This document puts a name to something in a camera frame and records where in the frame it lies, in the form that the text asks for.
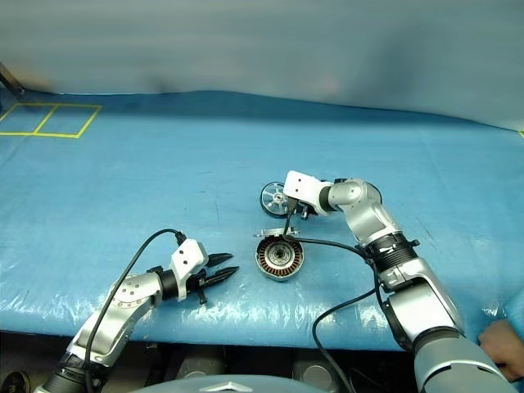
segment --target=blue plastic sheet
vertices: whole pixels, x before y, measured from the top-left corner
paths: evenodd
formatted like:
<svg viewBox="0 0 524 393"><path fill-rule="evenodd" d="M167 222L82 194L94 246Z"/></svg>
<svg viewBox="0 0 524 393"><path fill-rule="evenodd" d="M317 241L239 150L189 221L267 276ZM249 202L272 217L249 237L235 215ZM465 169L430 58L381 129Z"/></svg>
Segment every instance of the blue plastic sheet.
<svg viewBox="0 0 524 393"><path fill-rule="evenodd" d="M31 100L102 109L79 138L1 135L38 127L36 108L0 121L2 330L75 334L143 240L172 227L209 253L232 252L227 264L241 268L209 289L207 305L196 296L163 303L134 339L314 346L314 319L373 280L358 257L315 245L304 245L291 281L258 271L252 235L283 224L262 211L260 190L290 169L377 185L406 236L422 243L419 255L472 338L524 282L524 138L516 132L235 93ZM5 95L2 104L11 105ZM59 108L40 132L77 133L92 110ZM342 215L296 225L302 236L355 243ZM134 272L167 267L174 248L165 235ZM373 298L326 318L319 335L328 347L398 349Z"/></svg>

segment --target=human hand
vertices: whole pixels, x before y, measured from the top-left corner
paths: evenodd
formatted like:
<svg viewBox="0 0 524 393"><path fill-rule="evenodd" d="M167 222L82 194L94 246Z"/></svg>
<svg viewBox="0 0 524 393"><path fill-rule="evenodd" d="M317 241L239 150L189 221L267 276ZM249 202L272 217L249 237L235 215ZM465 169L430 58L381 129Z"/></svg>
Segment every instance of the human hand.
<svg viewBox="0 0 524 393"><path fill-rule="evenodd" d="M510 382L524 377L524 342L507 319L493 322L484 329L478 341Z"/></svg>

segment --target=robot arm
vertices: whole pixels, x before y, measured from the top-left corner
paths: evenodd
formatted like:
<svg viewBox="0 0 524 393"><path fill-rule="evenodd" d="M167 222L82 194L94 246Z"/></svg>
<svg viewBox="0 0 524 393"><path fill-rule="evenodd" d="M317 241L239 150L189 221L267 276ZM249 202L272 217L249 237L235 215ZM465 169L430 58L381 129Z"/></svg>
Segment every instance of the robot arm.
<svg viewBox="0 0 524 393"><path fill-rule="evenodd" d="M158 266L145 274L128 276L112 298L93 339L88 366L93 389L99 391L103 387L111 368L141 317L149 310L158 307L163 300L174 297L178 298L178 301L185 300L187 294L193 291L198 293L201 304L205 303L203 288L222 282L235 273L238 267L221 269L210 277L206 276L203 267L215 266L231 256L223 253L208 257L202 244L193 239L185 239L171 255L170 269L164 271ZM67 347L59 367L35 392L83 393L86 391L86 347L100 312L98 310L88 318Z"/></svg>
<svg viewBox="0 0 524 393"><path fill-rule="evenodd" d="M454 302L415 252L418 241L409 242L382 205L376 187L359 178L330 183L291 171L284 194L320 215L344 213L382 288L390 293L380 306L396 341L415 353L419 391L514 391L482 349L463 336Z"/></svg>

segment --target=white backdrop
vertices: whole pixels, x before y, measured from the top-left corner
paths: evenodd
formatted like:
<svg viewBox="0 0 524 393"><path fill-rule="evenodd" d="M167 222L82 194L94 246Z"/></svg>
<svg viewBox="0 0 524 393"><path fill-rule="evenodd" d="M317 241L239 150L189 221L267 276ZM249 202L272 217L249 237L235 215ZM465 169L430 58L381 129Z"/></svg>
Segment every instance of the white backdrop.
<svg viewBox="0 0 524 393"><path fill-rule="evenodd" d="M522 0L0 0L0 61L59 93L229 90L524 129Z"/></svg>

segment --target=pulley wheel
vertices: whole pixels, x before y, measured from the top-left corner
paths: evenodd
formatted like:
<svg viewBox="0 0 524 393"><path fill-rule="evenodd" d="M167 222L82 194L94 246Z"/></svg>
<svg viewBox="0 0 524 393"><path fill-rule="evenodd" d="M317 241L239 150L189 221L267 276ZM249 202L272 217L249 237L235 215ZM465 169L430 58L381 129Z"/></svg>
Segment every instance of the pulley wheel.
<svg viewBox="0 0 524 393"><path fill-rule="evenodd" d="M285 219L287 215L287 196L284 194L284 185L273 182L266 184L260 193L260 205L270 216Z"/></svg>
<svg viewBox="0 0 524 393"><path fill-rule="evenodd" d="M256 248L256 263L262 273L275 281L286 281L298 273L304 251L298 242L283 237L266 237Z"/></svg>

